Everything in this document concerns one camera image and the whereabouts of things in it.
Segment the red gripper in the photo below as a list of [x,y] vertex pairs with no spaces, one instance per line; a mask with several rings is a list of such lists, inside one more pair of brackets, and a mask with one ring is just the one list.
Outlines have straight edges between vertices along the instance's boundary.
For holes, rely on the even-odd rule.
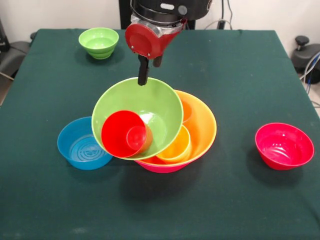
[[140,62],[137,83],[144,86],[148,81],[149,60],[159,68],[165,49],[184,29],[185,20],[177,24],[160,26],[140,18],[133,18],[125,30],[125,40],[132,52],[138,54]]

